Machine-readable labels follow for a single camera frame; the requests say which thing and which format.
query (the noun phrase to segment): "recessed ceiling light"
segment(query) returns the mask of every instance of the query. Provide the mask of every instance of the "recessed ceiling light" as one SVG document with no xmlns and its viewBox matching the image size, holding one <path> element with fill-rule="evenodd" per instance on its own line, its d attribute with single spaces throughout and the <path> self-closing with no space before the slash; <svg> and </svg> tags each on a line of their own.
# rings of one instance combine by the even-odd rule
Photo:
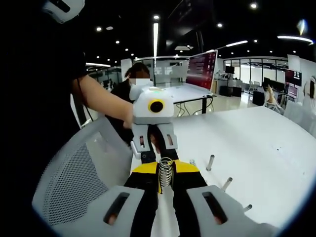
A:
<svg viewBox="0 0 316 237">
<path fill-rule="evenodd" d="M 252 9 L 257 9 L 258 5 L 257 5 L 257 3 L 253 2 L 252 4 L 250 4 L 250 7 Z"/>
</svg>

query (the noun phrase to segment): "white wall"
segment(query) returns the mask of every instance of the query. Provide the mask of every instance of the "white wall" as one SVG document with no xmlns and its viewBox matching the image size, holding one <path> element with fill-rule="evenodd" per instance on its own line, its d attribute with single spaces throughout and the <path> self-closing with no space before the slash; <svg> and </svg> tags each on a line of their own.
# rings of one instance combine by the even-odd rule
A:
<svg viewBox="0 0 316 237">
<path fill-rule="evenodd" d="M 288 66 L 289 69 L 302 72 L 302 86 L 298 90 L 298 102 L 303 102 L 303 88 L 311 76 L 316 75 L 316 63 L 302 59 L 296 55 L 288 55 Z"/>
</svg>

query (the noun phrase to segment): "computer screen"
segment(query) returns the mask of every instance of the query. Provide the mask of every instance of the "computer screen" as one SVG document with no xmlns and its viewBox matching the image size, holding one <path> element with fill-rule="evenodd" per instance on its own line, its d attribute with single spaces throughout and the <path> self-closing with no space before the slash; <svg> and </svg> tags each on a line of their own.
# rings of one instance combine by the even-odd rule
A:
<svg viewBox="0 0 316 237">
<path fill-rule="evenodd" d="M 302 86 L 302 73 L 290 69 L 285 69 L 285 82 Z"/>
<path fill-rule="evenodd" d="M 216 54 L 217 51 L 189 58 L 186 83 L 210 90 L 214 77 Z"/>
<path fill-rule="evenodd" d="M 235 73 L 235 67 L 225 66 L 225 73 L 234 74 Z"/>
</svg>

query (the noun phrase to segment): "white table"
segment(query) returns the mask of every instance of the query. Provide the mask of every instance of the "white table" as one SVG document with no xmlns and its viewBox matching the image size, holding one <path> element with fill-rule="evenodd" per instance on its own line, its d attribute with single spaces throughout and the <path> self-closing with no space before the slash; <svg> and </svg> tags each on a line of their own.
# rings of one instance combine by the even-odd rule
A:
<svg viewBox="0 0 316 237">
<path fill-rule="evenodd" d="M 282 227 L 300 207 L 316 172 L 316 139 L 287 118 L 264 107 L 174 119 L 180 160 L 194 159 L 208 185 L 221 187 L 256 222 Z M 211 154 L 211 172 L 205 167 Z M 132 169 L 140 165 L 133 158 Z M 152 236 L 174 237 L 179 230 L 172 190 L 159 195 Z"/>
<path fill-rule="evenodd" d="M 198 89 L 198 86 L 180 85 L 163 89 L 169 93 L 174 104 L 202 100 L 202 114 L 206 113 L 206 102 L 208 98 L 216 97 L 206 89 Z"/>
</svg>

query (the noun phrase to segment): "metal peg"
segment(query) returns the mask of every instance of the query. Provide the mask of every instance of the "metal peg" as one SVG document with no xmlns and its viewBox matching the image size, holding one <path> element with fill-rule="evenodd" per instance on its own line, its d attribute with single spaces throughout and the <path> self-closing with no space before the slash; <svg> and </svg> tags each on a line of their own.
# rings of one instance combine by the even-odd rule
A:
<svg viewBox="0 0 316 237">
<path fill-rule="evenodd" d="M 215 158 L 215 155 L 211 155 L 211 157 L 209 158 L 209 162 L 208 162 L 208 165 L 206 167 L 207 171 L 211 171 L 214 158 Z"/>
<path fill-rule="evenodd" d="M 229 177 L 226 181 L 226 183 L 223 185 L 222 190 L 225 192 L 226 188 L 228 187 L 228 185 L 232 182 L 233 178 Z"/>
<path fill-rule="evenodd" d="M 252 205 L 249 204 L 247 207 L 245 207 L 245 208 L 243 209 L 243 211 L 244 211 L 244 212 L 247 212 L 247 211 L 249 211 L 251 208 L 252 208 Z"/>
</svg>

